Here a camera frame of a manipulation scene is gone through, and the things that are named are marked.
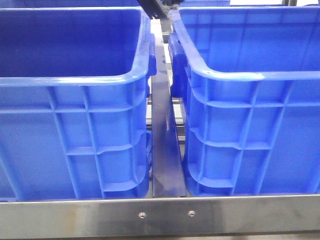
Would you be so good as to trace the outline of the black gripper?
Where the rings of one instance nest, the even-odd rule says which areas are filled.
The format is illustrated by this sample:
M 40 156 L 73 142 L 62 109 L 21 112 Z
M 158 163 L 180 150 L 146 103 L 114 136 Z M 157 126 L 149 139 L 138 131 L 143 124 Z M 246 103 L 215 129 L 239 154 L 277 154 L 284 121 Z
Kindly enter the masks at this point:
M 183 0 L 138 0 L 150 19 L 166 19 L 169 10 L 177 9 Z

